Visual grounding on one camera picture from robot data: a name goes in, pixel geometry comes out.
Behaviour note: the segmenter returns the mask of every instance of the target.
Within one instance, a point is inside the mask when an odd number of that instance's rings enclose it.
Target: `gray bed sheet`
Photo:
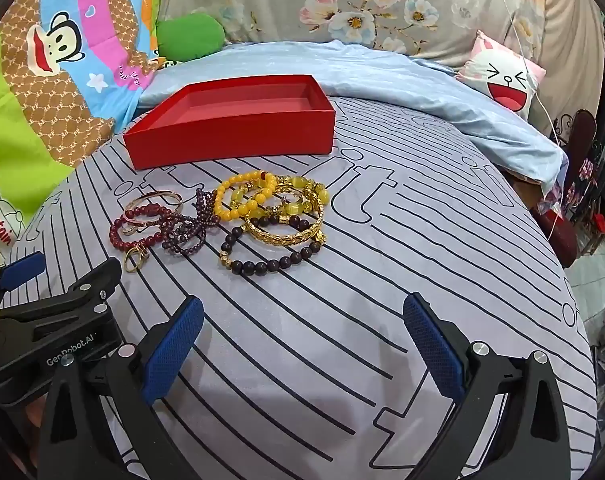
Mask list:
[[[327,244],[310,263],[246,278],[218,262],[228,229],[189,259],[154,247],[123,273],[108,303],[129,342],[164,322],[186,294],[205,322],[169,395],[154,407],[204,480],[403,480],[452,409],[403,325],[409,292],[495,352],[544,350],[565,404],[572,476],[595,433],[593,365],[575,299],[553,251],[518,196],[450,124],[393,105],[332,98],[329,156],[212,160],[136,172],[120,136],[52,194],[12,259],[39,250],[47,272],[5,306],[61,294],[108,256],[110,221],[130,200],[170,189],[186,200],[230,174],[304,174],[332,193]],[[287,249],[242,238],[233,256]],[[482,462],[504,398],[463,474]],[[124,460],[141,472],[111,403]]]

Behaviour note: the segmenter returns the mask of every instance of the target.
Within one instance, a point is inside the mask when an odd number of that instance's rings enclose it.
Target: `cable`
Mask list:
[[[511,21],[511,28],[513,29],[513,33],[515,34],[516,40],[518,40],[518,45],[520,46],[520,55],[522,56],[522,59],[524,60],[524,69],[527,72],[527,81],[529,82],[530,85],[533,86],[533,76],[529,72],[529,67],[527,66],[527,58],[524,56],[524,49],[522,48],[522,43],[520,41],[520,37],[518,36],[518,31],[516,30],[515,23],[513,22],[513,15],[511,14],[511,10],[509,10],[509,5],[506,3],[506,0],[502,0],[502,1],[505,4],[506,12],[507,12],[507,14],[509,16],[509,20]],[[549,120],[549,124],[551,125],[551,132],[553,133],[554,137],[556,138],[556,144],[559,147],[560,146],[560,142],[559,142],[559,139],[557,138],[556,129],[553,127],[553,121],[551,120],[551,116],[549,115],[549,112],[545,108],[545,105],[542,104],[542,101],[540,100],[540,96],[538,96],[538,86],[537,85],[536,85],[536,87],[533,90],[533,95],[536,97],[536,99],[538,100],[538,103],[540,103],[540,106],[544,110],[544,113],[547,116],[547,119]],[[558,207],[560,209],[560,213],[562,213],[562,195],[563,195],[563,193],[561,192],[560,193],[560,198],[557,201]],[[556,228],[556,222],[557,222],[558,216],[559,215],[556,214],[556,217],[555,217],[555,219],[553,221],[553,225],[551,226],[551,232],[549,233],[549,236],[547,237],[547,241],[551,240],[551,236],[553,235],[553,229]]]

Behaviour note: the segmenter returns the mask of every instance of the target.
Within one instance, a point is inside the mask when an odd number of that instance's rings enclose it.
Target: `floor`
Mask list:
[[[589,342],[594,344],[605,321],[605,242],[592,256],[582,256],[565,272]]]

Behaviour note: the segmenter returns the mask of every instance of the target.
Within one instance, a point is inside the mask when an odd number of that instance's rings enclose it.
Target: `pink pillow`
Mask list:
[[[527,120],[535,91],[546,73],[543,68],[479,30],[471,59],[458,72],[456,79]]]

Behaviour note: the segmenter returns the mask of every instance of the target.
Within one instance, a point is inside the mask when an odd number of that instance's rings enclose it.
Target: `green pillow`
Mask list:
[[[224,45],[224,29],[202,12],[158,22],[158,53],[172,61],[191,61],[218,52]]]

